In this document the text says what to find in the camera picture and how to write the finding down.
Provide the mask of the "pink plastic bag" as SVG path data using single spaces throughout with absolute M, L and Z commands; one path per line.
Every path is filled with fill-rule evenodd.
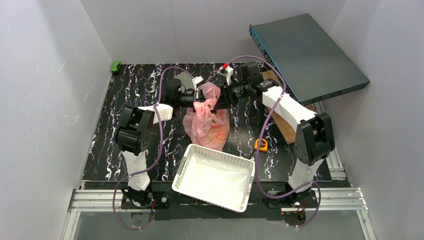
M 207 82 L 199 87 L 205 96 L 204 102 L 195 102 L 183 117 L 184 131 L 191 142 L 202 147 L 222 151 L 230 132 L 230 117 L 227 109 L 212 110 L 221 95 L 218 86 Z

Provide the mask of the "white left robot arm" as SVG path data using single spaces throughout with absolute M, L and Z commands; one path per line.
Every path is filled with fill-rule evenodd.
M 128 174 L 128 193 L 141 194 L 148 189 L 151 182 L 148 175 L 146 150 L 155 124 L 163 126 L 163 122 L 171 120 L 180 108 L 192 108 L 194 102 L 205 99 L 198 85 L 203 82 L 201 76 L 191 80 L 191 87 L 186 89 L 181 79 L 172 78 L 166 81 L 160 94 L 158 104 L 151 106 L 124 107 L 114 140 L 123 154 Z

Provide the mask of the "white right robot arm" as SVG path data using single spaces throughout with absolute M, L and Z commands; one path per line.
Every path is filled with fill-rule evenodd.
M 283 86 L 271 78 L 265 79 L 256 62 L 241 67 L 241 77 L 234 77 L 234 69 L 228 63 L 218 72 L 226 78 L 220 87 L 221 95 L 214 110 L 235 106 L 242 98 L 255 98 L 270 108 L 269 114 L 277 113 L 295 132 L 294 153 L 296 163 L 289 177 L 285 191 L 270 195 L 259 185 L 258 188 L 269 199 L 295 200 L 310 191 L 315 174 L 324 160 L 335 149 L 334 132 L 330 116 L 316 113 L 294 100 Z

